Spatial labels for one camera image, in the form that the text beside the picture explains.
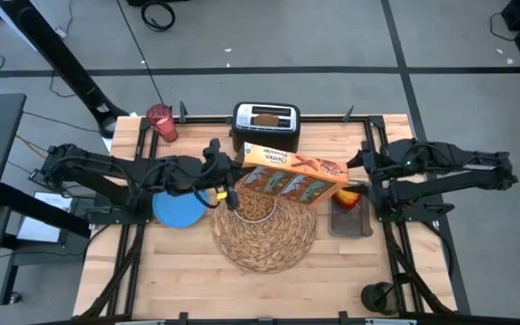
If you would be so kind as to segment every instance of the toaster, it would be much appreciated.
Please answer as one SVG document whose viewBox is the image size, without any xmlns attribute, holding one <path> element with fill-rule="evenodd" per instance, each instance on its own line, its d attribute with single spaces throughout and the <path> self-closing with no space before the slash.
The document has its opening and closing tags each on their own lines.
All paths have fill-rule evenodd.
<svg viewBox="0 0 520 325">
<path fill-rule="evenodd" d="M 277 116 L 277 125 L 260 123 L 258 116 Z M 234 107 L 230 135 L 236 152 L 248 142 L 296 153 L 300 140 L 300 110 L 290 104 L 238 103 Z"/>
</svg>

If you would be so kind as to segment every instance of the white paper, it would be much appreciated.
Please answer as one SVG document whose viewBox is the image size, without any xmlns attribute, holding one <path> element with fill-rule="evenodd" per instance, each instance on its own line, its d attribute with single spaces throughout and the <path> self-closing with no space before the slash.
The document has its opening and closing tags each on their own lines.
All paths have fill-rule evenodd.
<svg viewBox="0 0 520 325">
<path fill-rule="evenodd" d="M 72 199 L 62 198 L 60 194 L 35 192 L 34 197 L 56 208 L 70 211 Z M 36 240 L 57 243 L 60 239 L 60 229 L 47 225 L 40 220 L 24 217 L 17 234 L 18 239 Z"/>
</svg>

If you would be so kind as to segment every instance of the blue plate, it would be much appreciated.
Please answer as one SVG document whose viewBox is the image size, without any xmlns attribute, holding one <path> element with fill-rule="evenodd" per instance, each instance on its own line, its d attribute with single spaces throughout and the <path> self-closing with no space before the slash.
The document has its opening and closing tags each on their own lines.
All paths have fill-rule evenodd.
<svg viewBox="0 0 520 325">
<path fill-rule="evenodd" d="M 200 196 L 208 201 L 208 193 L 201 191 Z M 152 198 L 153 214 L 166 227 L 185 228 L 195 224 L 206 212 L 196 196 L 184 194 L 178 197 L 162 192 L 154 194 Z"/>
</svg>

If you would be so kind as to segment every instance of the wicker placemat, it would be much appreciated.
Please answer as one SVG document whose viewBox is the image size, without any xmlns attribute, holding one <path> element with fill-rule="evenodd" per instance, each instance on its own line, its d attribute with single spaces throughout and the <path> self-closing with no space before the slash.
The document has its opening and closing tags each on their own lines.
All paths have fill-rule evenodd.
<svg viewBox="0 0 520 325">
<path fill-rule="evenodd" d="M 220 204 L 212 212 L 212 236 L 224 256 L 245 271 L 272 274 L 296 265 L 316 237 L 313 209 L 279 201 L 274 214 L 258 224 L 240 220 Z"/>
</svg>

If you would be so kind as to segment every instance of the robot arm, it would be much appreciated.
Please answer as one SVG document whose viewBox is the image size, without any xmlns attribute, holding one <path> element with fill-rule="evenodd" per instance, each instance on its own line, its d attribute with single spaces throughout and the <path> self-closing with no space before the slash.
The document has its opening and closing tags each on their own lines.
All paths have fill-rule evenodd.
<svg viewBox="0 0 520 325">
<path fill-rule="evenodd" d="M 378 207 L 395 209 L 418 199 L 467 188 L 507 190 L 518 179 L 513 175 L 509 153 L 464 151 L 453 144 L 404 139 L 390 143 L 377 153 L 367 143 L 348 162 L 349 168 L 363 166 L 370 185 L 346 188 L 371 197 Z M 399 181 L 415 174 L 435 173 L 440 177 L 424 182 Z M 388 187 L 382 187 L 389 181 Z"/>
<path fill-rule="evenodd" d="M 156 192 L 166 191 L 178 196 L 223 187 L 228 208 L 236 209 L 238 199 L 234 185 L 250 169 L 241 168 L 241 163 L 232 161 L 219 147 L 218 139 L 210 141 L 203 151 L 205 162 L 190 156 L 128 161 L 64 144 L 50 148 L 42 169 L 32 176 L 32 181 L 58 190 L 62 189 L 63 182 L 75 181 L 109 197 L 114 204 L 126 207 L 130 212 L 151 210 L 152 196 Z M 104 176 L 126 180 L 127 188 Z"/>
</svg>

